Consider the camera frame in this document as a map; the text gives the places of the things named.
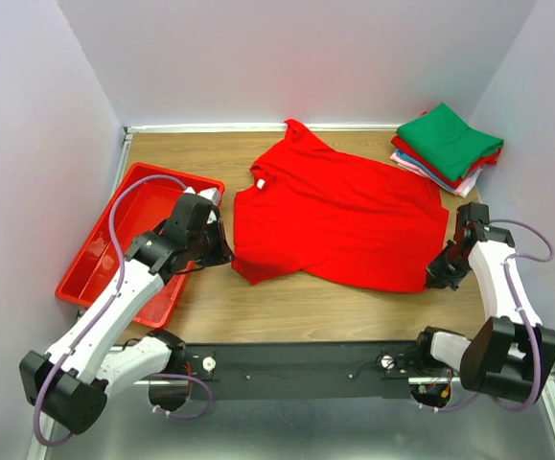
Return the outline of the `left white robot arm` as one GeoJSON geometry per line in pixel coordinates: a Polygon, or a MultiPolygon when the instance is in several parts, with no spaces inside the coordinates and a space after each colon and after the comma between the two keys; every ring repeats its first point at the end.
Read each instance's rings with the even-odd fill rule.
{"type": "Polygon", "coordinates": [[[158,334],[131,348],[127,363],[107,354],[139,310],[188,264],[205,268],[234,259],[218,206],[189,193],[177,199],[166,219],[118,253],[123,258],[118,270],[79,322],[46,352],[30,351],[19,363],[38,439],[42,415],[80,435],[101,416],[117,383],[151,374],[175,377],[183,364],[180,346],[158,334]]]}

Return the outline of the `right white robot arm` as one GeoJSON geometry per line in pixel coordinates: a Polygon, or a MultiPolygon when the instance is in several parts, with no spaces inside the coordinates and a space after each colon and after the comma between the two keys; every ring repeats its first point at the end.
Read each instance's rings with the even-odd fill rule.
{"type": "Polygon", "coordinates": [[[485,322],[473,339],[425,328],[411,363],[425,376],[450,368],[465,389],[523,411],[538,400],[555,364],[555,330],[543,325],[528,300],[517,267],[523,255],[506,223],[491,219],[485,204],[458,208],[453,237],[428,265],[426,285],[457,289],[474,274],[485,322]]]}

